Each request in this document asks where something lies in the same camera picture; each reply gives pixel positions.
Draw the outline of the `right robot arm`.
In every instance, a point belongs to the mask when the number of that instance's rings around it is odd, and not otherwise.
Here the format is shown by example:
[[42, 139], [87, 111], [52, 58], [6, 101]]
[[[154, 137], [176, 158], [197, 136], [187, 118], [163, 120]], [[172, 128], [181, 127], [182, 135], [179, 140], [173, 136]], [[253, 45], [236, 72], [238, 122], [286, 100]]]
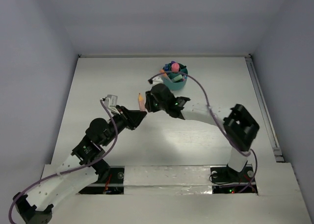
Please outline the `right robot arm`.
[[162, 83], [154, 85], [145, 96], [145, 108], [148, 112], [164, 111], [172, 118], [198, 121], [218, 127], [232, 146], [226, 168], [227, 178], [237, 181], [243, 176], [251, 144], [260, 129], [257, 121], [243, 105], [236, 104], [230, 109], [230, 114], [224, 116], [221, 111], [213, 112], [209, 104], [197, 103], [188, 97], [175, 96]]

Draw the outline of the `clear orange tip pencil case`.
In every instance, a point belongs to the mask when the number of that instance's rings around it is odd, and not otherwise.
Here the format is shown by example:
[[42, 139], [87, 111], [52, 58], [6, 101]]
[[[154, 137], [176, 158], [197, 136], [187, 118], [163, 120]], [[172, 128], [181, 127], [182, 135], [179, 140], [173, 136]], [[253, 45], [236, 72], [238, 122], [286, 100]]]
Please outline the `clear orange tip pencil case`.
[[168, 77], [167, 73], [163, 69], [161, 69], [159, 72], [162, 74], [163, 77]]

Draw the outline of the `teal round pen holder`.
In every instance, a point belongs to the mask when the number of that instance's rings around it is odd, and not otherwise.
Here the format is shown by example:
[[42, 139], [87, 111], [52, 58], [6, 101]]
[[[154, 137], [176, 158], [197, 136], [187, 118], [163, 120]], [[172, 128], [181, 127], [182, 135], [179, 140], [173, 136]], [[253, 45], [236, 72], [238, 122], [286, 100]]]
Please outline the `teal round pen holder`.
[[181, 63], [172, 61], [162, 68], [161, 79], [163, 83], [172, 91], [182, 89], [187, 81], [187, 67]]

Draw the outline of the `orange pencil shaped case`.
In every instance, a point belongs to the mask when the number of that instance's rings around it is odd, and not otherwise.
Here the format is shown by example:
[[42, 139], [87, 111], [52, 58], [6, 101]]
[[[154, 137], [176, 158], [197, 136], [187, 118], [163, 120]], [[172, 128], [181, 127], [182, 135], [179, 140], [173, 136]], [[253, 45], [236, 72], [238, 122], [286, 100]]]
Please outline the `orange pencil shaped case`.
[[146, 111], [145, 100], [144, 100], [143, 96], [140, 93], [138, 94], [138, 105], [139, 105], [139, 110], [140, 111]]

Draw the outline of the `pink capped bottle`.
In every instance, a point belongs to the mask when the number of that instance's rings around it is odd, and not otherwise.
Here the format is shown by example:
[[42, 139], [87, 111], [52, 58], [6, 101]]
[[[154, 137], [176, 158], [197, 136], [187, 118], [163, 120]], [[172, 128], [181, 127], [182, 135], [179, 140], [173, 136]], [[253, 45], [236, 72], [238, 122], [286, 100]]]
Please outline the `pink capped bottle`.
[[172, 63], [171, 65], [171, 72], [178, 73], [180, 71], [180, 65], [179, 63]]

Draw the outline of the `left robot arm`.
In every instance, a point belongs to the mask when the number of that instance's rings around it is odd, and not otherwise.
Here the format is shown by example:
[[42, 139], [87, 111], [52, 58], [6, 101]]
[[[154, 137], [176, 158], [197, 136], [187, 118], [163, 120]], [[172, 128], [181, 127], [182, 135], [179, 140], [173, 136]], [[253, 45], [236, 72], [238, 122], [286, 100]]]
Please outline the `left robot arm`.
[[47, 224], [53, 209], [94, 182], [104, 182], [110, 176], [110, 166], [104, 161], [108, 154], [103, 147], [114, 146], [124, 129], [134, 130], [147, 115], [146, 111], [128, 110], [117, 106], [109, 121], [96, 118], [91, 121], [85, 136], [72, 150], [56, 172], [30, 185], [13, 198], [16, 208], [27, 224]]

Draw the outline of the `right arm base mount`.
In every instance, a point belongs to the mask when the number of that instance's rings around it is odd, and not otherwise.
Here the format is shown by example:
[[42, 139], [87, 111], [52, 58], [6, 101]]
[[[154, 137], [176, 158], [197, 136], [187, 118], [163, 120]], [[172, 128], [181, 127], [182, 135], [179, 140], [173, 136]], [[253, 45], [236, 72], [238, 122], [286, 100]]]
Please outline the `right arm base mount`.
[[209, 181], [214, 194], [258, 194], [256, 173], [258, 166], [246, 164], [241, 172], [228, 166], [211, 167]]

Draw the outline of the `green pencil shaped case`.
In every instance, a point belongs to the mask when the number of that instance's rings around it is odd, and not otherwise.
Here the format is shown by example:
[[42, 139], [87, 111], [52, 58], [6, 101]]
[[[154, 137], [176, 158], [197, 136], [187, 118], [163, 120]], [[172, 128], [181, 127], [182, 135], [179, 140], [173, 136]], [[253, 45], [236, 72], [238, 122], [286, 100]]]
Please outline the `green pencil shaped case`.
[[181, 80], [183, 79], [182, 75], [177, 75], [174, 78], [171, 79], [172, 82], [181, 82]]

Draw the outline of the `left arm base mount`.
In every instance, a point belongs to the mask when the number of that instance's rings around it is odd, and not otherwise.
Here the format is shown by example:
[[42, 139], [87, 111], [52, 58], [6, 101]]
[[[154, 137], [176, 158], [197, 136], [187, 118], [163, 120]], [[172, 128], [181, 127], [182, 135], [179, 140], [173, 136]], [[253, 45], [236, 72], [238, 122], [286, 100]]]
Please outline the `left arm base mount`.
[[110, 168], [104, 181], [96, 181], [78, 192], [80, 195], [123, 195], [125, 166]]

